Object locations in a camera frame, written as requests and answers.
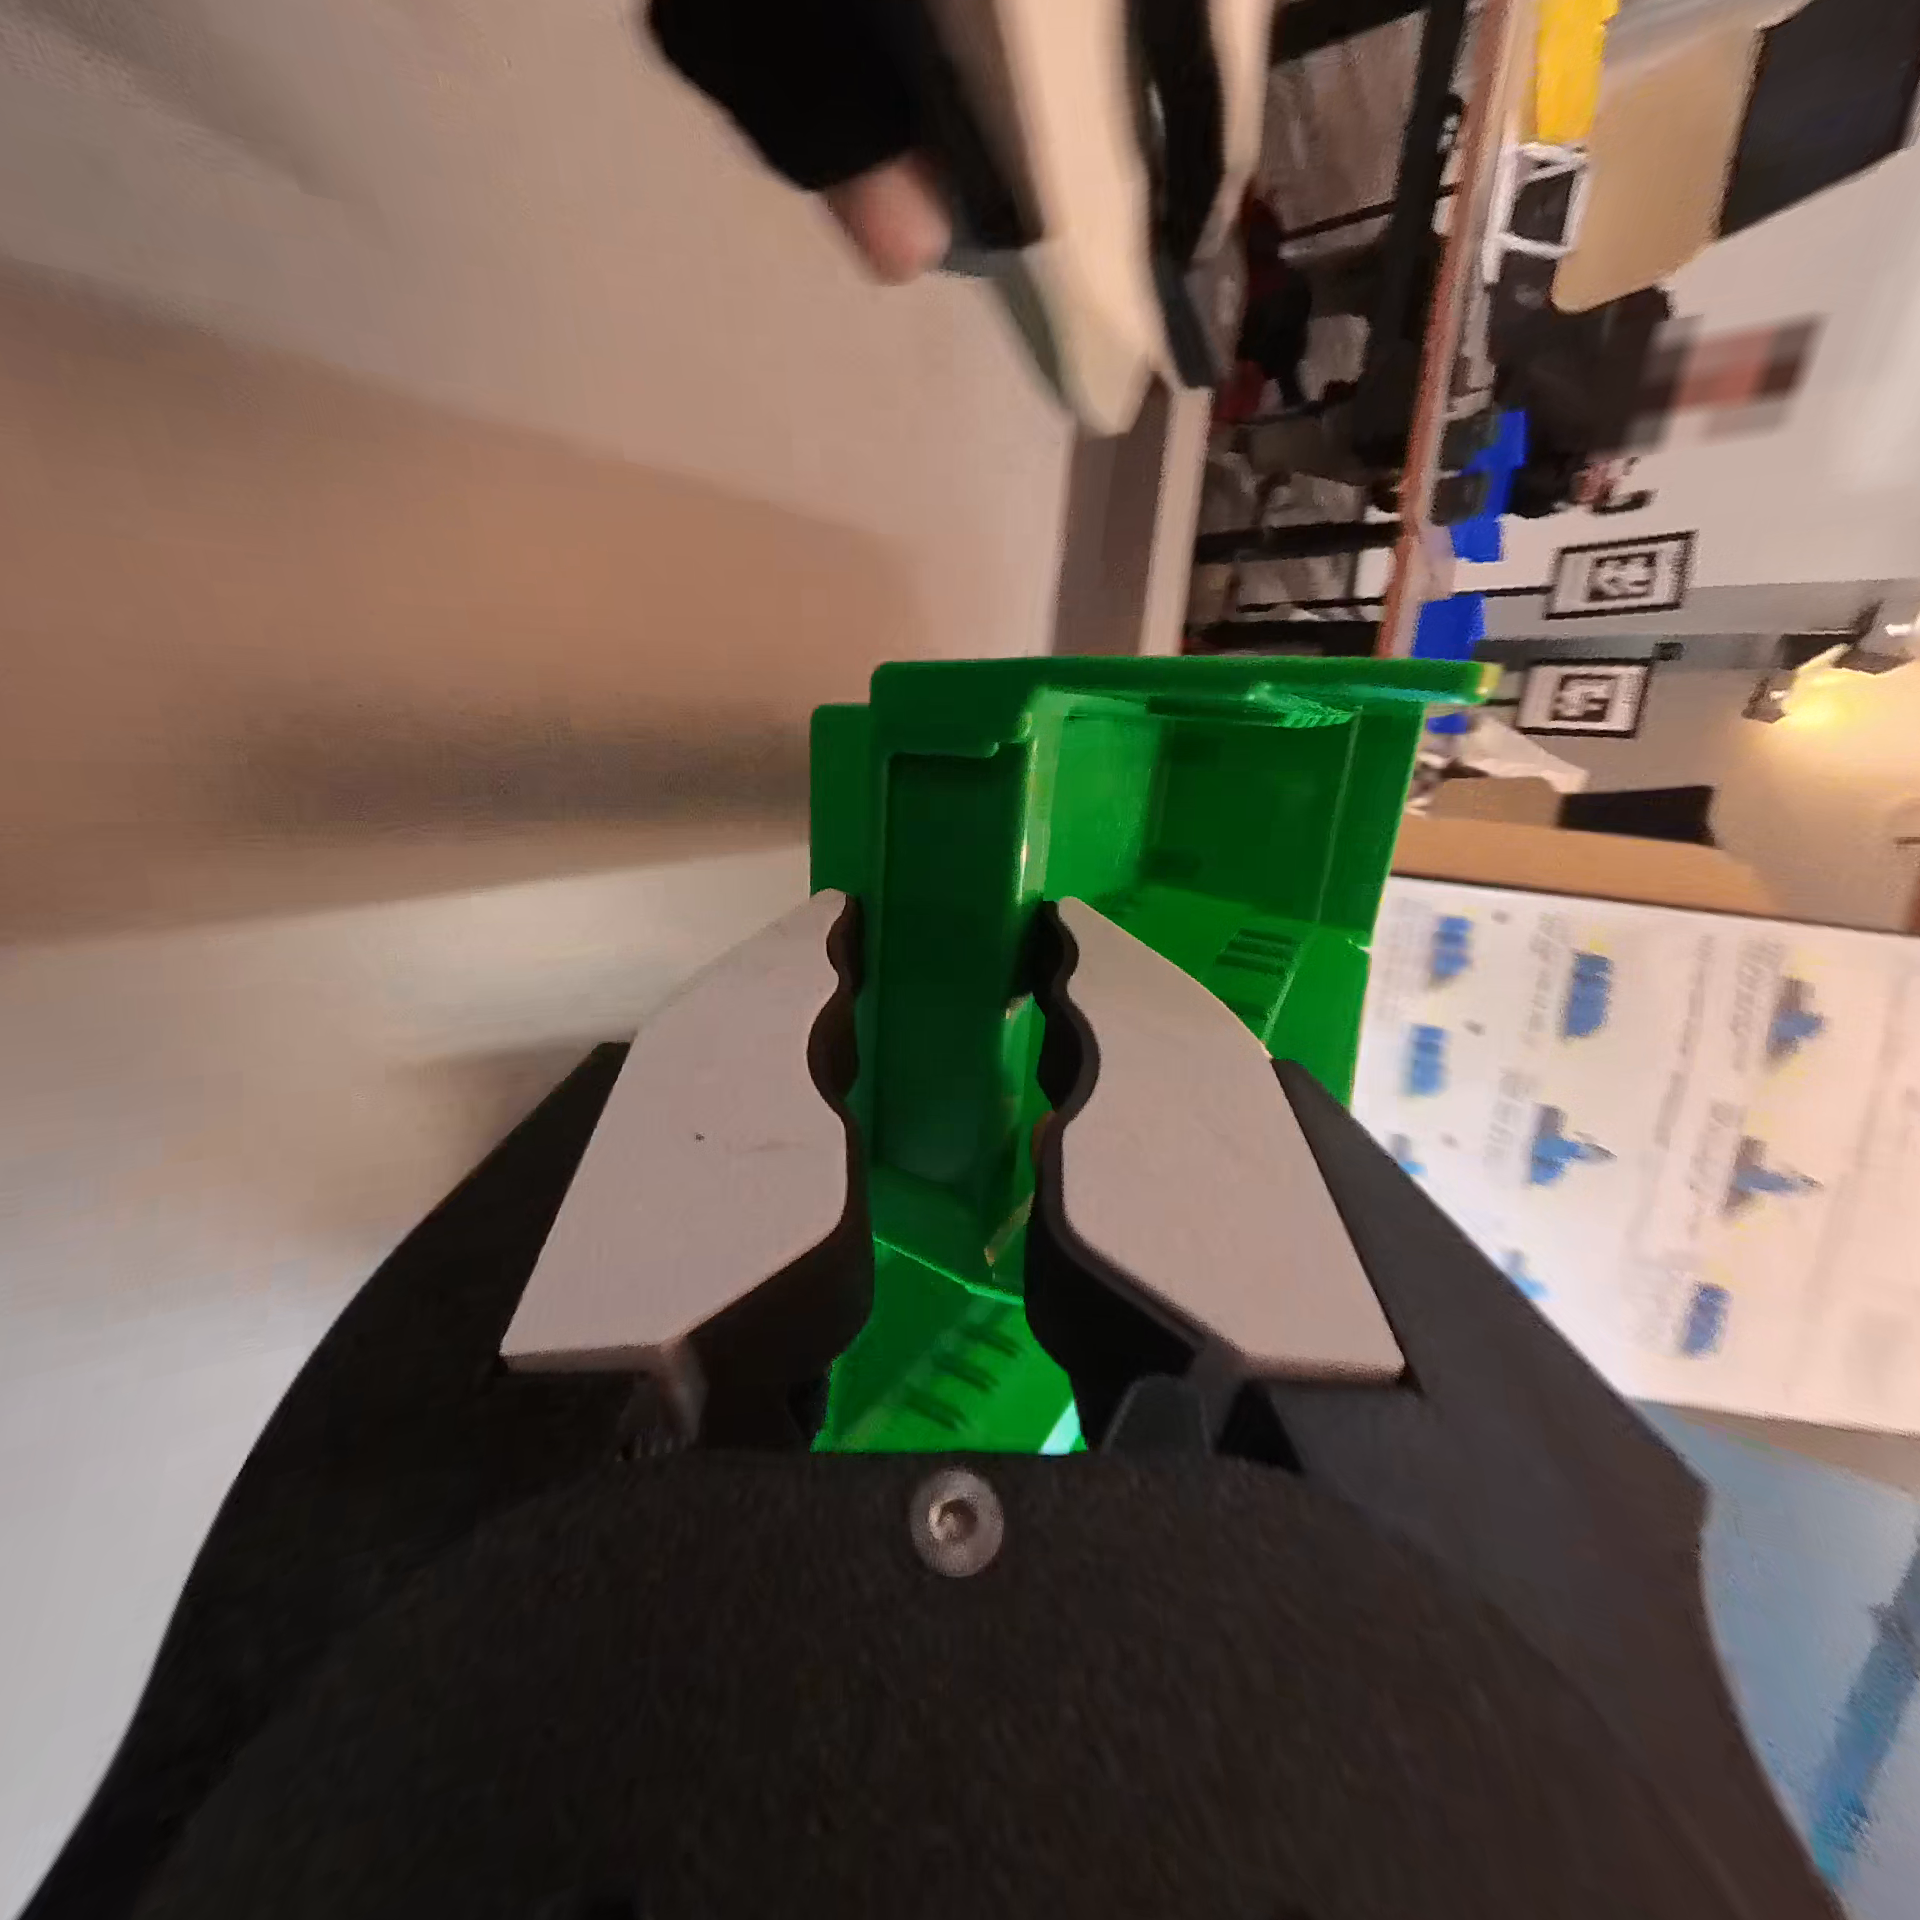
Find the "framed marker poster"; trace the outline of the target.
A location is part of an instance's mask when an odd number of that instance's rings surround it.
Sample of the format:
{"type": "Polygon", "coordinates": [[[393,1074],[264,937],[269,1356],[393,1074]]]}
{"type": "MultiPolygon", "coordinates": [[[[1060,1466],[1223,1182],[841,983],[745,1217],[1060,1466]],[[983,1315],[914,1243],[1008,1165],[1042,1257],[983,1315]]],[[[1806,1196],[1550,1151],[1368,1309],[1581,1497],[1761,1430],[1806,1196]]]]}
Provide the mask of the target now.
{"type": "Polygon", "coordinates": [[[1653,660],[1529,664],[1510,729],[1538,738],[1637,738],[1653,660]]]}
{"type": "Polygon", "coordinates": [[[1545,621],[1677,610],[1691,590],[1699,531],[1563,545],[1542,593],[1545,621]]]}

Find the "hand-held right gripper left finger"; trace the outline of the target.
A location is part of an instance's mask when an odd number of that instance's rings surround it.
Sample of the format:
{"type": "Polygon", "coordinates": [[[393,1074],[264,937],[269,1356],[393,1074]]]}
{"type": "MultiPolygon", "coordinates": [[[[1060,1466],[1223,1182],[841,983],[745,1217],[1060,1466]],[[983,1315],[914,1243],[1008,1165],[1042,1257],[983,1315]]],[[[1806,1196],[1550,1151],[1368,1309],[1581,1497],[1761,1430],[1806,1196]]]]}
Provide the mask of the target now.
{"type": "Polygon", "coordinates": [[[825,889],[635,1027],[503,1332],[514,1374],[787,1397],[876,1300],[856,1081],[860,905],[825,889]]]}

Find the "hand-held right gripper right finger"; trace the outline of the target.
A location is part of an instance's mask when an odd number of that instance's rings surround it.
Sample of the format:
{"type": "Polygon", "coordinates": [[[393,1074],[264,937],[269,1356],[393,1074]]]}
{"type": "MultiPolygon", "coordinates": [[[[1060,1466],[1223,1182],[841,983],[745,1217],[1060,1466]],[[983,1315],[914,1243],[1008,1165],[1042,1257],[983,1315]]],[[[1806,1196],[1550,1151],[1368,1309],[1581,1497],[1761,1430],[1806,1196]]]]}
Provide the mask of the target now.
{"type": "Polygon", "coordinates": [[[1075,1379],[1395,1383],[1399,1341],[1260,1039],[1080,897],[1045,905],[1025,1305],[1075,1379]]]}

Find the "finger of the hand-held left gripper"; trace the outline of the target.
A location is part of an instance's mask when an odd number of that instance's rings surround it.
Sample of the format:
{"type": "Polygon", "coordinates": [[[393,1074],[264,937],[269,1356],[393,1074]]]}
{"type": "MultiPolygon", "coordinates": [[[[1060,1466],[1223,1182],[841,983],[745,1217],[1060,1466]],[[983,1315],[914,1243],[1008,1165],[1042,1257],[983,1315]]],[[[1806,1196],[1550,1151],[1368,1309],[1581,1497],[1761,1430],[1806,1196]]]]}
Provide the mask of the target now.
{"type": "Polygon", "coordinates": [[[1120,438],[1161,372],[1129,11],[993,4],[990,22],[1055,385],[1080,432],[1120,438]]]}
{"type": "Polygon", "coordinates": [[[1148,270],[1172,374],[1214,388],[1248,301],[1239,204],[1262,140],[1277,4],[1146,7],[1148,270]]]}

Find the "green plastic storage bin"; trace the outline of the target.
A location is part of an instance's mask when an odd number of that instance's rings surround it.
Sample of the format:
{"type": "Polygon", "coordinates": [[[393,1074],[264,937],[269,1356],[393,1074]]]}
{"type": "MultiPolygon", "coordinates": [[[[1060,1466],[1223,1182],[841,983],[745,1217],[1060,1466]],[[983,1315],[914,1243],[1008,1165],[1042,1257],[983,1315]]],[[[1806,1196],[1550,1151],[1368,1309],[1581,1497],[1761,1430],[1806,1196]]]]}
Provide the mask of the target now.
{"type": "Polygon", "coordinates": [[[876,1309],[825,1452],[1042,1452],[1066,1379],[1023,1320],[1042,1012],[1031,917],[1080,897],[1277,1062],[1354,1096],[1370,937],[1432,660],[914,660],[808,720],[808,884],[860,905],[853,1120],[876,1309]]]}

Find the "blue plastic bin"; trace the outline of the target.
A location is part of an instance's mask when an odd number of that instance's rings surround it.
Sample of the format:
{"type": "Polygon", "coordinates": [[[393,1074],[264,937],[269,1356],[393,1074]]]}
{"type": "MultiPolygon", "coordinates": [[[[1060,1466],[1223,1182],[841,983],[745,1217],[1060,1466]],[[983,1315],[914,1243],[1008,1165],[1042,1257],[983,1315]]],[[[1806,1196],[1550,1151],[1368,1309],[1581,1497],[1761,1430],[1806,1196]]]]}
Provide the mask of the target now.
{"type": "Polygon", "coordinates": [[[1445,506],[1432,497],[1432,520],[1445,522],[1455,562],[1491,564],[1503,559],[1510,487],[1529,459],[1529,416],[1503,407],[1485,421],[1485,439],[1454,474],[1445,506]]]}
{"type": "MultiPolygon", "coordinates": [[[[1479,644],[1485,641],[1485,593],[1461,590],[1445,597],[1431,597],[1420,608],[1411,635],[1411,660],[1441,664],[1445,669],[1461,669],[1479,660],[1479,644]]],[[[1471,729],[1471,703],[1441,703],[1427,699],[1423,729],[1441,741],[1454,741],[1471,729]]]]}

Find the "grey desk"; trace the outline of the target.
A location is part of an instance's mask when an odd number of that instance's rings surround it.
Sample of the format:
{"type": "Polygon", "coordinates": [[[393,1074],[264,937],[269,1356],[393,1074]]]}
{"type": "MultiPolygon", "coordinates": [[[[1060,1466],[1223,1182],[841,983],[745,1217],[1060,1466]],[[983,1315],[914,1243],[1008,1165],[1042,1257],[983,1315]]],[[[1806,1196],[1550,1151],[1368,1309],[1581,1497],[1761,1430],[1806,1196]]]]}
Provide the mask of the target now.
{"type": "Polygon", "coordinates": [[[803,894],[805,717],[1172,629],[639,4],[4,4],[4,1915],[397,1239],[803,894]]]}

